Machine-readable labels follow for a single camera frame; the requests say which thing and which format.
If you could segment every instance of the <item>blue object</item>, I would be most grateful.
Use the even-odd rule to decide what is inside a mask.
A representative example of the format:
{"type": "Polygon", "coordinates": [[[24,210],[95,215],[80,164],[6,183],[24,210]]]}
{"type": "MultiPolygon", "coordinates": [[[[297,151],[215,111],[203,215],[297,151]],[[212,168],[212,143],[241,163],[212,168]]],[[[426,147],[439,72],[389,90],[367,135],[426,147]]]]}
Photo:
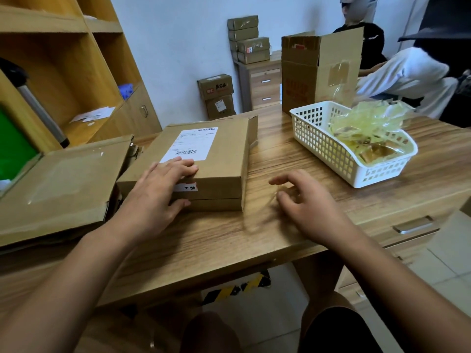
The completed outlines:
{"type": "Polygon", "coordinates": [[[118,86],[118,89],[121,93],[121,96],[124,100],[128,100],[129,97],[133,94],[134,90],[132,84],[123,84],[118,86]]]}

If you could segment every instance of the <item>green object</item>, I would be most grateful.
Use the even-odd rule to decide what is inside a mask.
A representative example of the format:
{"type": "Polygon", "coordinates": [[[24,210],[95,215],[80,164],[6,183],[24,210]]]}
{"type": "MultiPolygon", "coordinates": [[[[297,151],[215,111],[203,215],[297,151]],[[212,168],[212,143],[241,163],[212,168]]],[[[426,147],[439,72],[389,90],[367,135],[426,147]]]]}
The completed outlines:
{"type": "Polygon", "coordinates": [[[14,179],[37,153],[0,108],[0,181],[14,179]]]}

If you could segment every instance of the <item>yellow black striped tape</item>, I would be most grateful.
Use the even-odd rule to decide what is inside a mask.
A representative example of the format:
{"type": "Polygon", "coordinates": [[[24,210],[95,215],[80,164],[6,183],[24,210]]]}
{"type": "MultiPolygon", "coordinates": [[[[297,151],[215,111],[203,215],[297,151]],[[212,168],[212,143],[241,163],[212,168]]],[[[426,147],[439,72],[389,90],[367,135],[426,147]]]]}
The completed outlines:
{"type": "Polygon", "coordinates": [[[244,282],[240,286],[232,285],[219,290],[208,292],[203,300],[203,305],[220,301],[229,296],[236,296],[242,292],[247,292],[254,288],[269,287],[270,285],[270,274],[268,273],[268,270],[264,270],[261,273],[258,273],[255,279],[250,280],[249,282],[244,282]]]}

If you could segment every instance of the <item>stacked boxes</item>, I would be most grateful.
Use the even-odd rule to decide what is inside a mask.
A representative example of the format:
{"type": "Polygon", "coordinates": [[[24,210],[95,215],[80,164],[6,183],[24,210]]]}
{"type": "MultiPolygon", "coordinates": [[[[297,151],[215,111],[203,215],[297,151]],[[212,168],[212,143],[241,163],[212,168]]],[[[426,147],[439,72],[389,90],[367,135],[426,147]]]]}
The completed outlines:
{"type": "Polygon", "coordinates": [[[209,120],[235,115],[232,94],[232,77],[227,74],[211,76],[198,81],[201,98],[204,100],[209,120]]]}
{"type": "Polygon", "coordinates": [[[270,59],[270,40],[259,37],[259,17],[247,16],[227,20],[232,59],[250,64],[270,59]]]}

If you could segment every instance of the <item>cabinet handle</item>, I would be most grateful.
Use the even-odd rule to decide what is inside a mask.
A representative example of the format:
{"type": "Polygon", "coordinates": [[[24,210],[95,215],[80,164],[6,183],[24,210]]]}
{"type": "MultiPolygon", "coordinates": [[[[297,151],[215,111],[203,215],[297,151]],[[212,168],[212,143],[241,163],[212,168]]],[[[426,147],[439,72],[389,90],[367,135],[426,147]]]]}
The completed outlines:
{"type": "Polygon", "coordinates": [[[414,231],[428,228],[435,224],[435,220],[431,216],[425,216],[420,219],[414,219],[409,222],[394,225],[392,229],[397,231],[399,234],[410,234],[414,231]]]}
{"type": "Polygon", "coordinates": [[[358,291],[356,292],[356,294],[357,294],[358,296],[360,296],[361,298],[365,298],[365,297],[366,297],[366,295],[365,295],[365,293],[363,292],[363,290],[358,290],[358,291]]]}
{"type": "Polygon", "coordinates": [[[147,111],[147,107],[145,105],[141,106],[142,113],[144,115],[144,118],[147,118],[149,115],[149,112],[147,111]]]}

